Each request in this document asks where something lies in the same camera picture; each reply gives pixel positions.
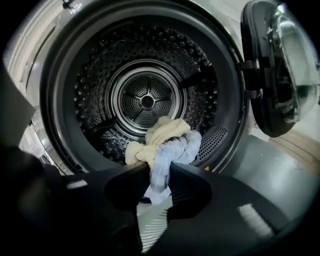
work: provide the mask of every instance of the towel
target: towel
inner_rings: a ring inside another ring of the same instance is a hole
[[[148,129],[145,135],[146,145],[136,141],[128,144],[125,150],[125,163],[131,165],[138,161],[147,162],[152,172],[159,146],[170,138],[180,137],[188,131],[190,131],[190,126],[183,119],[174,120],[167,116],[160,117],[156,124]]]

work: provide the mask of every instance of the vent grille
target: vent grille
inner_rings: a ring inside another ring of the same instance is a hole
[[[204,139],[202,139],[196,163],[201,164],[209,159],[218,150],[227,136],[227,128],[222,126],[213,127],[213,131]]]

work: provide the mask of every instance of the laundry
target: laundry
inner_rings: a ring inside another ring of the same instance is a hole
[[[201,144],[201,135],[183,119],[159,118],[145,136],[146,145],[136,141],[129,143],[125,161],[133,164],[144,161],[150,167],[150,186],[144,196],[152,204],[160,204],[170,194],[168,187],[171,162],[190,164],[195,160]]]
[[[188,131],[190,131],[190,126],[183,119],[160,117],[156,124],[147,130],[145,145],[136,141],[128,144],[125,150],[125,163],[131,165],[139,161],[147,162],[152,172],[159,146],[173,137],[182,136]]]

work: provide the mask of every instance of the blue cloth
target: blue cloth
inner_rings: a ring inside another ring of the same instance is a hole
[[[181,137],[161,144],[155,153],[150,186],[144,196],[150,198],[153,204],[159,204],[168,197],[171,162],[190,164],[195,160],[200,145],[201,135],[196,130],[190,130]]]

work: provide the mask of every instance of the door hinge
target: door hinge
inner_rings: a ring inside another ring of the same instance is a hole
[[[75,0],[62,0],[62,8],[63,9],[70,9],[71,10],[71,7],[70,7],[70,4],[72,4],[72,2],[74,2]]]
[[[268,57],[259,57],[254,60],[246,60],[239,62],[241,70],[259,70],[261,68],[270,68],[270,61]]]
[[[264,91],[262,89],[259,90],[245,90],[244,97],[247,99],[257,99],[262,98],[264,95]]]

